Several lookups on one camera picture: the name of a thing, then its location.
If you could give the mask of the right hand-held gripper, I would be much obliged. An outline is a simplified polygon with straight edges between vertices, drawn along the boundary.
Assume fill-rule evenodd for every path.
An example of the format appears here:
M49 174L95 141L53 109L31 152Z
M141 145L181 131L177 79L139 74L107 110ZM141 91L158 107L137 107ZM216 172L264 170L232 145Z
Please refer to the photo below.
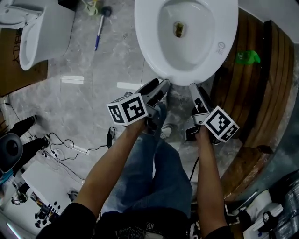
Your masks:
M205 89L195 83L189 85L194 109L189 120L185 123L185 140L196 141L196 133L201 126L209 130L211 143L227 142L239 130L239 126L226 114L226 112L214 105Z

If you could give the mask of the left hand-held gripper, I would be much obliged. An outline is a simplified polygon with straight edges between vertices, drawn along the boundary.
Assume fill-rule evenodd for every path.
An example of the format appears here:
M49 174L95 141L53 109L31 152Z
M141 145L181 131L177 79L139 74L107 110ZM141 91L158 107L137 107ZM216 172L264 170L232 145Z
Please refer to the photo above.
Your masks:
M170 89L168 79L152 79L139 89L139 93L124 95L107 104L108 112L116 125L129 126L140 119L151 133L159 127L159 112L156 105Z

